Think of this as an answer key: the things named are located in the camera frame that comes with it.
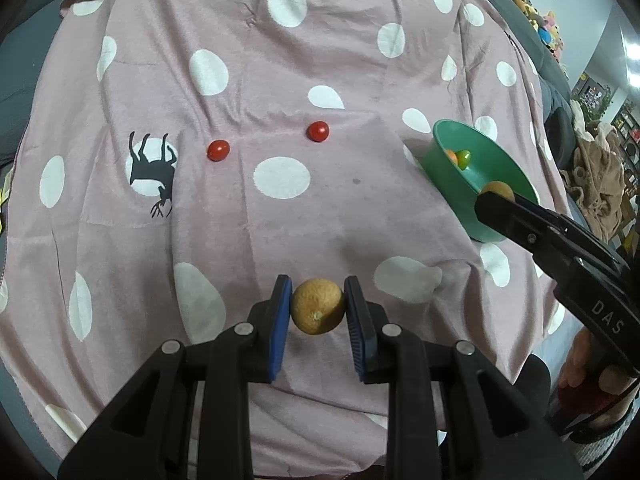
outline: cherry tomato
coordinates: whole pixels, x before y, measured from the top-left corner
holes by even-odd
[[[306,134],[309,139],[315,142],[322,142],[329,136],[329,125],[324,121],[316,121],[309,125],[306,129]]]
[[[451,161],[457,166],[458,165],[458,157],[456,156],[456,153],[453,150],[450,150],[449,148],[444,150],[444,152],[451,159]]]
[[[213,162],[225,160],[230,150],[229,143],[226,140],[214,140],[207,148],[207,158]]]

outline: brown blanket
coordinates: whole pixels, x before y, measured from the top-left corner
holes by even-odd
[[[575,200],[593,233],[608,242],[622,220],[625,190],[622,164],[614,152],[596,142],[576,139],[574,168],[561,171],[564,186]]]

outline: blue gripper pad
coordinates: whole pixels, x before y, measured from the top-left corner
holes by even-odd
[[[378,353],[378,336],[369,314],[369,306],[355,276],[349,276],[344,280],[344,297],[347,303],[347,326],[353,365],[363,381],[369,368],[367,362],[375,359]]]
[[[276,314],[273,321],[273,328],[269,338],[269,380],[273,381],[282,368],[282,357],[284,355],[284,345],[287,341],[287,331],[289,330],[289,316],[291,295],[293,285],[291,278],[284,274],[278,276],[276,285],[271,295],[270,306],[276,306]]]

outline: human hand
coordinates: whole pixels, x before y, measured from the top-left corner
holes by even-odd
[[[566,386],[577,388],[587,377],[587,362],[591,355],[591,333],[583,328],[575,335],[574,342],[569,350],[569,354],[560,371],[559,387]],[[631,384],[634,379],[629,377],[619,366],[607,366],[598,378],[598,386],[600,390],[618,396],[621,395]],[[624,399],[620,400],[607,413],[593,420],[589,427],[593,430],[604,430],[612,426],[622,417],[629,409],[633,402],[639,386],[636,386]]]

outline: red cherry tomato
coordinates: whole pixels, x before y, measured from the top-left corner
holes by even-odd
[[[226,140],[214,140],[207,148],[207,158],[213,162],[225,160],[230,150],[229,143]]]
[[[329,136],[329,125],[324,121],[316,121],[309,125],[306,129],[306,134],[309,139],[315,142],[322,142]]]

